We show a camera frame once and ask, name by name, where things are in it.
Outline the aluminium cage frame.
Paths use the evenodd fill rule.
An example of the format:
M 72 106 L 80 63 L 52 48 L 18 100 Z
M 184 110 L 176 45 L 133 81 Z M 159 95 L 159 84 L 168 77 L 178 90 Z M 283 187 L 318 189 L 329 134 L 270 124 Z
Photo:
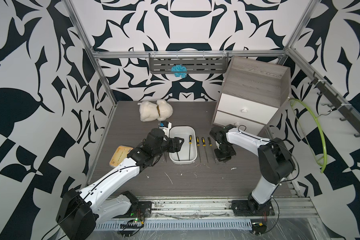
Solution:
M 85 46 L 100 60 L 115 99 L 218 101 L 227 74 L 152 74 L 148 56 L 250 57 L 291 69 L 291 99 L 319 117 L 327 139 L 323 174 L 290 101 L 267 124 L 297 158 L 294 179 L 331 238 L 360 239 L 360 138 L 309 83 L 329 81 L 360 113 L 360 1 L 71 1 Z

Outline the file with yellow handle seven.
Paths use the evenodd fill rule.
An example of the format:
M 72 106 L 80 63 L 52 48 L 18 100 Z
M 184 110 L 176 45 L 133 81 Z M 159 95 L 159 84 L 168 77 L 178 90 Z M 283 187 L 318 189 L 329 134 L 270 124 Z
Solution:
M 199 161 L 200 161 L 200 163 L 201 163 L 202 160 L 201 160 L 200 140 L 199 140 L 199 137 L 196 137 L 196 143 L 197 143 L 198 158 L 199 158 Z

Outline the grey white drawer cabinet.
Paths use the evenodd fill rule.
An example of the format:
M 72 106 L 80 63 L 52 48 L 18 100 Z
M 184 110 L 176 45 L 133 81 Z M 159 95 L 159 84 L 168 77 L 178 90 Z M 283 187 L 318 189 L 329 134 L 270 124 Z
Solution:
M 291 95 L 289 67 L 233 57 L 213 124 L 244 126 L 246 132 L 259 135 Z

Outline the file with yellow handle six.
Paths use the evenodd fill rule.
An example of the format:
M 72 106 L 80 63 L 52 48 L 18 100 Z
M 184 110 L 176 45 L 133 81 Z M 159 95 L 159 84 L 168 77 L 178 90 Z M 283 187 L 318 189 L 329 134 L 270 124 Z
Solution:
M 205 141 L 204 137 L 202 137 L 202 144 L 203 144 L 203 149 L 204 149 L 204 152 L 205 152 L 205 155 L 206 155 L 207 163 L 209 163 L 208 153 L 207 153 L 207 148 L 206 148 L 206 141 Z

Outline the file with yellow handle two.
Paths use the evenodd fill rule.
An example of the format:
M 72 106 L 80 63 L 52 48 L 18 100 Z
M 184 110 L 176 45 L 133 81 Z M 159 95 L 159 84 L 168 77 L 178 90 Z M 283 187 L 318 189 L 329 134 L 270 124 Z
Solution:
M 214 160 L 214 163 L 216 163 L 216 156 L 215 156 L 215 152 L 214 152 L 214 148 L 213 148 L 213 144 L 212 144 L 212 141 L 211 141 L 211 138 L 208 137 L 208 143 L 209 143 L 209 146 L 210 146 L 210 151 L 212 153 L 212 157 L 213 157 L 213 160 Z

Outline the white plastic storage box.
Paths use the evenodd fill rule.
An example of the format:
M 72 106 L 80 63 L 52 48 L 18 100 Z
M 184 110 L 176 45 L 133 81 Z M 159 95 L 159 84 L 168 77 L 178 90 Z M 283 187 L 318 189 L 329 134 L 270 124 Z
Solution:
M 189 161 L 189 135 L 193 136 L 192 147 L 191 147 L 191 161 Z M 176 153 L 169 153 L 171 161 L 176 165 L 188 165 L 192 164 L 198 156 L 197 153 L 197 144 L 196 144 L 196 133 L 192 127 L 189 126 L 178 126 L 173 127 L 170 130 L 170 138 L 179 137 L 183 138 L 185 142 L 182 145 L 181 150 L 179 151 L 180 162 Z

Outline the grey wall hook rail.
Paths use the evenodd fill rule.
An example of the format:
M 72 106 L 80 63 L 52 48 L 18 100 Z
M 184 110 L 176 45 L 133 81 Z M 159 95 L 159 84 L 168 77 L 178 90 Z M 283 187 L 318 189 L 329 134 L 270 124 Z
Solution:
M 348 122 L 357 131 L 354 137 L 360 138 L 360 113 L 332 87 L 329 81 L 318 77 L 316 72 L 313 72 L 313 79 L 309 85 L 313 85 L 319 90 L 318 96 L 325 96 L 329 101 L 327 106 L 338 111 L 343 116 L 340 121 Z

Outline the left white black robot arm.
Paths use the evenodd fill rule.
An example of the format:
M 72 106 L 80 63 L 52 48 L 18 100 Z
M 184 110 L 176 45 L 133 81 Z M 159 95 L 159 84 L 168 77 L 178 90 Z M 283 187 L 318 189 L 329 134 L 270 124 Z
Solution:
M 56 217 L 65 236 L 70 240 L 85 240 L 97 225 L 134 211 L 138 200 L 130 192 L 113 200 L 109 200 L 109 196 L 143 170 L 154 166 L 164 153 L 179 152 L 184 142 L 183 138 L 168 137 L 160 128 L 152 129 L 117 167 L 102 178 L 81 190 L 67 191 Z

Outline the white plush toy animal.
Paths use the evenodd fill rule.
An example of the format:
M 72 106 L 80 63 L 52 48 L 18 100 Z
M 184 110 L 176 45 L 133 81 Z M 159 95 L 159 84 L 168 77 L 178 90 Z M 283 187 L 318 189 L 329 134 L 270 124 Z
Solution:
M 157 100 L 157 102 L 151 103 L 143 101 L 138 103 L 140 120 L 142 122 L 151 122 L 154 120 L 165 121 L 173 114 L 173 107 L 165 100 Z

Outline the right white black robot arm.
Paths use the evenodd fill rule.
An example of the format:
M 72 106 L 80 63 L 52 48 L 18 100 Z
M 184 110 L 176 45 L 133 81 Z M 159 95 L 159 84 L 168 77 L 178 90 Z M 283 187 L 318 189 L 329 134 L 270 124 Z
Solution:
M 232 201 L 236 216 L 263 216 L 273 209 L 272 196 L 277 187 L 296 170 L 292 154 L 279 138 L 266 139 L 241 131 L 234 125 L 213 127 L 210 136 L 217 148 L 215 156 L 227 162 L 236 155 L 234 145 L 255 154 L 259 159 L 261 178 L 247 200 Z

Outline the green hoop tube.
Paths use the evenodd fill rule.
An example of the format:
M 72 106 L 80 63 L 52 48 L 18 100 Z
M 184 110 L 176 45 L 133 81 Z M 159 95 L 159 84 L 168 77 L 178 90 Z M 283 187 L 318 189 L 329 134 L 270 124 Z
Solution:
M 298 125 L 299 133 L 304 135 L 304 141 L 309 146 L 316 164 L 320 167 L 320 173 L 323 174 L 327 168 L 329 155 L 327 149 L 327 139 L 323 132 L 319 117 L 303 101 L 294 98 L 289 99 L 289 101 L 291 110 L 293 111 L 296 118 L 296 124 Z M 316 124 L 316 127 L 309 133 L 305 131 L 303 127 L 300 113 L 308 113 L 312 117 L 313 122 Z

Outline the grey wall shelf rack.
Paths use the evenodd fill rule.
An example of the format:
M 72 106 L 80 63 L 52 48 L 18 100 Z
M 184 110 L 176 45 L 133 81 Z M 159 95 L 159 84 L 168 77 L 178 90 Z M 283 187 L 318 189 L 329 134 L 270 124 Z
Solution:
M 182 65 L 187 68 L 187 74 L 223 74 L 227 71 L 229 60 L 226 54 L 220 56 L 200 57 L 192 55 L 175 54 L 173 57 L 161 57 L 151 54 L 149 68 L 152 74 L 173 74 L 171 68 L 174 65 Z

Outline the teal crumpled cloth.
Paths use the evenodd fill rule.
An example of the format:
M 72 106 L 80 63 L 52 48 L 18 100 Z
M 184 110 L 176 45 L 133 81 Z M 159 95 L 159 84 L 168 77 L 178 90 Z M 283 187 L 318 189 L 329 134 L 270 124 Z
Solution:
M 171 68 L 171 72 L 175 75 L 177 78 L 186 78 L 187 77 L 187 68 L 182 65 L 174 65 Z

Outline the file with yellow handle three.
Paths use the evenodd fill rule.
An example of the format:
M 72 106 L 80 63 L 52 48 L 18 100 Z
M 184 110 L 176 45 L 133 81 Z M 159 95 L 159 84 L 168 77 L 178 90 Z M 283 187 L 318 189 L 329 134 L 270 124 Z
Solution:
M 192 135 L 189 135 L 189 161 L 191 161 L 191 147 L 192 147 L 192 139 L 193 139 L 193 136 Z

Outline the yellow sponge pad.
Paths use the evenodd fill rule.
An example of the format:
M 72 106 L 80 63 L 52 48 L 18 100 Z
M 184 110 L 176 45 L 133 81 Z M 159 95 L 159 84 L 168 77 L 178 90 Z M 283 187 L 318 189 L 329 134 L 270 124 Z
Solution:
M 134 148 L 132 147 L 119 146 L 110 160 L 109 163 L 110 167 L 116 168 L 117 166 L 119 166 L 123 162 L 123 160 L 127 157 L 129 152 L 133 149 Z

